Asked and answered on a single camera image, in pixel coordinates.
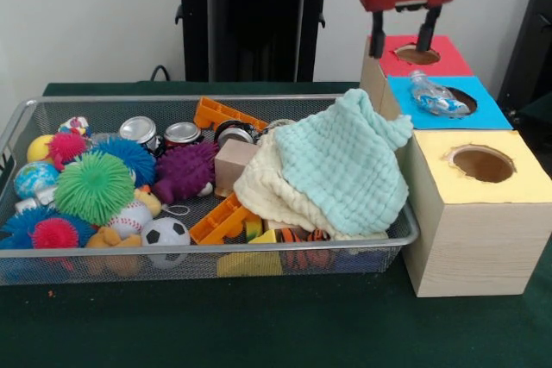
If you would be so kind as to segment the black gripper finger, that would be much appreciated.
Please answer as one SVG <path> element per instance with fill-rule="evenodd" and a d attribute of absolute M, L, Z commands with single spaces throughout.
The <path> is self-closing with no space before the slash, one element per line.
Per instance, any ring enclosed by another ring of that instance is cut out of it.
<path fill-rule="evenodd" d="M 428 9 L 425 20 L 421 25 L 418 37 L 416 50 L 420 53 L 428 52 L 431 48 L 431 42 L 436 27 L 436 22 L 442 12 L 442 6 L 431 7 Z"/>
<path fill-rule="evenodd" d="M 386 34 L 383 30 L 383 12 L 373 12 L 372 34 L 370 39 L 369 56 L 380 58 L 385 45 Z"/>

